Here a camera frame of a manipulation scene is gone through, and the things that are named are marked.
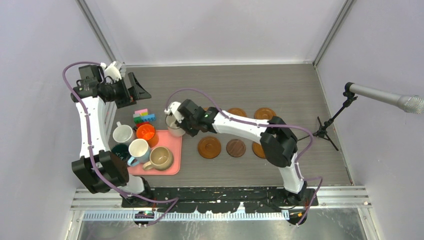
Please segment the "pink plastic tray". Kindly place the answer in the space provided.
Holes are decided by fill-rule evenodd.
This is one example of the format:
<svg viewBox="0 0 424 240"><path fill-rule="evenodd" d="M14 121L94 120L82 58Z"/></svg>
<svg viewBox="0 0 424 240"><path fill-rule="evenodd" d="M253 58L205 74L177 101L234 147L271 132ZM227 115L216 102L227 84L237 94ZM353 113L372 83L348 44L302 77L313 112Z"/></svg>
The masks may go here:
<svg viewBox="0 0 424 240"><path fill-rule="evenodd" d="M144 170L143 164L129 166L128 172L134 176L172 176L180 171L183 138L175 137L168 130L156 130L158 143L156 147L166 147L173 154L173 164L166 170Z"/></svg>

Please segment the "brown coaster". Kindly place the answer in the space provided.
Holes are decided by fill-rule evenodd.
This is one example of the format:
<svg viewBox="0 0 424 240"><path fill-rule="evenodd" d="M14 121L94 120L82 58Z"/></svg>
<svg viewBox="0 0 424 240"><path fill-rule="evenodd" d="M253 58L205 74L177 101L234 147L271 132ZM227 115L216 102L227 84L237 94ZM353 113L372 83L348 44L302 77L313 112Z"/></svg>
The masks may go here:
<svg viewBox="0 0 424 240"><path fill-rule="evenodd" d="M230 109L227 110L227 112L229 114L236 115L236 116L239 116L239 117L245 117L245 118L247 117L246 112L243 109L238 108L238 107L230 108Z"/></svg>
<svg viewBox="0 0 424 240"><path fill-rule="evenodd" d="M266 158L265 152L259 143L257 142L252 143L252 151L258 158L261 158L261 159Z"/></svg>
<svg viewBox="0 0 424 240"><path fill-rule="evenodd" d="M254 113L254 118L257 120L271 120L277 114L269 107L261 107Z"/></svg>
<svg viewBox="0 0 424 240"><path fill-rule="evenodd" d="M199 155L205 159L216 158L222 150L221 142L213 136L203 137L197 145Z"/></svg>

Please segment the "dark walnut coaster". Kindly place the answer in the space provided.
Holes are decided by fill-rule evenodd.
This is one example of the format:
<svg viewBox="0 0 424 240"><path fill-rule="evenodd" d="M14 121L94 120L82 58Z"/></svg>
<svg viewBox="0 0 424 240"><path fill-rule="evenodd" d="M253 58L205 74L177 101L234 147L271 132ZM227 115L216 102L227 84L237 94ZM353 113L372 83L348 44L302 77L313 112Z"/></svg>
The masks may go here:
<svg viewBox="0 0 424 240"><path fill-rule="evenodd" d="M226 144L227 153L234 158L242 157L246 152L246 145L241 139L231 139Z"/></svg>

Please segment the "grey cup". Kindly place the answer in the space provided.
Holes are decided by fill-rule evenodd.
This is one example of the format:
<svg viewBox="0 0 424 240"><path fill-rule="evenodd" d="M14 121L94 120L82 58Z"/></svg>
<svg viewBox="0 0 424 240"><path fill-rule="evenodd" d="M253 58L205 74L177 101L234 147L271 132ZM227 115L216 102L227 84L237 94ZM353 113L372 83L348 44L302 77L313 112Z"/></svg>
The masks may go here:
<svg viewBox="0 0 424 240"><path fill-rule="evenodd" d="M178 121L174 115L167 115L165 117L165 124L168 128L169 133L174 137L182 137L185 135L185 131L177 125Z"/></svg>

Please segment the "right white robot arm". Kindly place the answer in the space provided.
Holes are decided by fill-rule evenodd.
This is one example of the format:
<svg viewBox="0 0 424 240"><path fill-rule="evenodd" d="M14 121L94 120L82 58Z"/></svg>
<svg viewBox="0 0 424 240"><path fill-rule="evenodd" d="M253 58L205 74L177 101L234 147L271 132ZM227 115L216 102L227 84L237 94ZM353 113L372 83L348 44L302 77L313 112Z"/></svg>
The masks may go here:
<svg viewBox="0 0 424 240"><path fill-rule="evenodd" d="M194 137L199 132L230 134L261 145L266 160L277 167L288 203L299 205L306 197L307 182L297 167L298 138L278 116L270 120L231 114L217 107L204 110L192 100L174 101L167 108L176 125Z"/></svg>

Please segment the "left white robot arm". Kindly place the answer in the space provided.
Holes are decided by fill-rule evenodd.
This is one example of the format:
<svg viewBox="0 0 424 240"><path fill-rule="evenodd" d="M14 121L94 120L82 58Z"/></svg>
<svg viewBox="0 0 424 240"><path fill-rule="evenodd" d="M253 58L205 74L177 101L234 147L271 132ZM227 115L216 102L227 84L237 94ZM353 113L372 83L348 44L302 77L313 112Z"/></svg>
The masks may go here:
<svg viewBox="0 0 424 240"><path fill-rule="evenodd" d="M145 179L130 174L127 164L110 149L105 119L107 103L123 108L152 96L132 72L128 74L131 86L126 87L126 66L122 62L82 61L76 65L80 78L75 87L67 85L81 126L81 149L79 159L71 163L72 172L92 194L115 190L124 199L134 196L141 207L148 207L153 193Z"/></svg>

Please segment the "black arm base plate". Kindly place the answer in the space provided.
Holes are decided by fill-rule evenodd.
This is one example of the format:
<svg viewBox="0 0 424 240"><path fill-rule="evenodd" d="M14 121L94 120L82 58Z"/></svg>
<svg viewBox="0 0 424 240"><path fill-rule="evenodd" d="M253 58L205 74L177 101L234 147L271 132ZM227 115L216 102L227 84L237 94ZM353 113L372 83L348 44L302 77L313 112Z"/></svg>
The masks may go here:
<svg viewBox="0 0 424 240"><path fill-rule="evenodd" d="M291 196L284 188L275 186L254 187L156 187L144 194L144 197L156 200L151 203L135 196L123 198L123 208L153 207L158 212L164 213L177 198L172 213L194 213L198 211L205 214L234 213L243 207L248 214L277 213L295 207L304 209L308 206L317 206L318 200L313 199L315 190L305 190L302 199Z"/></svg>

